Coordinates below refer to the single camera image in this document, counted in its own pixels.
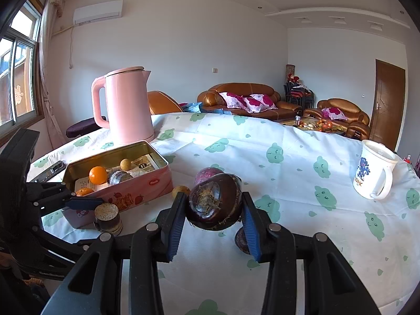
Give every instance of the window glass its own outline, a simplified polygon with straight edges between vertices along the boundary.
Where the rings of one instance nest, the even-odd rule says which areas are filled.
[[[16,116],[34,110],[32,98],[32,48],[17,43],[14,72]]]
[[[7,39],[0,41],[0,125],[10,121],[9,100],[9,61],[13,42]]]
[[[34,34],[36,17],[33,16],[25,7],[16,14],[11,27],[18,32],[32,38]]]

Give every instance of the kettle handle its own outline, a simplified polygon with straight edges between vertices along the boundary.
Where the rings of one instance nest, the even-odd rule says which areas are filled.
[[[93,117],[98,126],[109,129],[109,122],[102,119],[101,104],[99,102],[99,90],[105,87],[105,82],[105,76],[102,76],[96,78],[92,83]]]
[[[379,193],[378,195],[371,193],[371,197],[375,200],[382,200],[384,199],[389,191],[391,190],[391,186],[392,186],[392,171],[389,167],[384,167],[384,171],[385,171],[385,185],[384,188],[382,189],[382,192]]]

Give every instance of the leather sofa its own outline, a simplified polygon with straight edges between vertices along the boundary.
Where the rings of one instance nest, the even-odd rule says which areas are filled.
[[[151,115],[182,112],[182,108],[179,104],[162,91],[149,91],[148,100]]]
[[[243,97],[249,97],[251,94],[267,94],[271,100],[276,104],[278,109],[266,110],[257,113],[248,113],[245,110],[237,108],[228,108],[225,100],[219,93],[231,92]],[[299,105],[283,102],[278,92],[268,85],[255,84],[255,83],[224,83],[218,84],[207,91],[201,92],[197,97],[197,102],[202,102],[202,108],[207,111],[215,109],[223,109],[232,112],[238,116],[248,116],[265,118],[271,121],[293,119],[295,116],[302,112]]]
[[[324,118],[322,109],[336,107],[348,118],[344,120],[331,120],[335,125],[346,129],[346,137],[351,139],[366,140],[369,139],[369,116],[363,112],[356,104],[341,98],[323,99],[318,102],[316,109],[306,109],[303,112],[304,117]]]

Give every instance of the kettle spout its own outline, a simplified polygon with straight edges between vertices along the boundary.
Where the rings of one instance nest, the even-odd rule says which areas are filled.
[[[150,76],[150,73],[151,73],[152,71],[142,71],[142,74],[143,74],[143,78],[144,78],[144,82],[146,83],[147,82],[147,80],[149,79],[149,76]]]

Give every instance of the air conditioner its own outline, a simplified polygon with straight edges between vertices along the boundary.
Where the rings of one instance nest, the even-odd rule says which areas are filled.
[[[77,8],[73,15],[73,25],[79,26],[95,21],[121,18],[122,9],[123,0],[103,2]]]

